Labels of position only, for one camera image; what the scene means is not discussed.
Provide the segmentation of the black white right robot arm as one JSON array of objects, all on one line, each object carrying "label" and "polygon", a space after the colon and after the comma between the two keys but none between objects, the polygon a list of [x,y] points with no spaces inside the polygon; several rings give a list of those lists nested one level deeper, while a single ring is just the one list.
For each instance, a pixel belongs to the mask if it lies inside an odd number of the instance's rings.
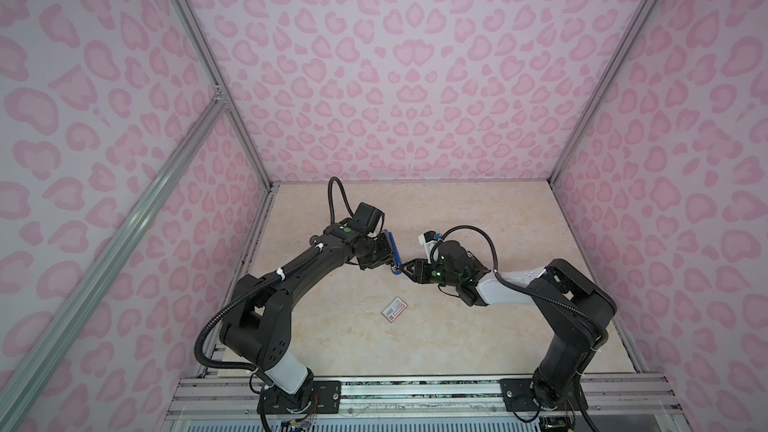
[{"label": "black white right robot arm", "polygon": [[535,305],[551,327],[550,345],[522,398],[553,410],[577,393],[580,377],[607,342],[607,327],[617,312],[614,300],[564,259],[521,272],[502,273],[483,265],[454,240],[432,241],[432,258],[399,262],[396,269],[418,284],[455,289],[466,305]]}]

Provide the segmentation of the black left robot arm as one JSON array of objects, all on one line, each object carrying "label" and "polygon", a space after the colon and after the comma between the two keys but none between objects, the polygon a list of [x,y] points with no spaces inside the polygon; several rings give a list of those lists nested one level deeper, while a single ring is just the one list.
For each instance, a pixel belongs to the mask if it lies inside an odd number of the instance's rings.
[{"label": "black left robot arm", "polygon": [[244,359],[234,366],[252,366],[286,400],[305,406],[314,375],[290,351],[293,309],[324,277],[350,261],[362,270],[391,264],[394,252],[383,221],[379,210],[358,211],[312,237],[304,252],[275,271],[241,279],[219,330],[223,345]]}]

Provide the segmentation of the red white staple box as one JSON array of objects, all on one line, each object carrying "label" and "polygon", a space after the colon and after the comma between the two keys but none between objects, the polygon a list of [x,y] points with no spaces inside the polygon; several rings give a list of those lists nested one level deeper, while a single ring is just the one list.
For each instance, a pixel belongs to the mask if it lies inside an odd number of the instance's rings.
[{"label": "red white staple box", "polygon": [[407,308],[407,304],[400,297],[395,297],[381,312],[382,316],[393,323]]}]

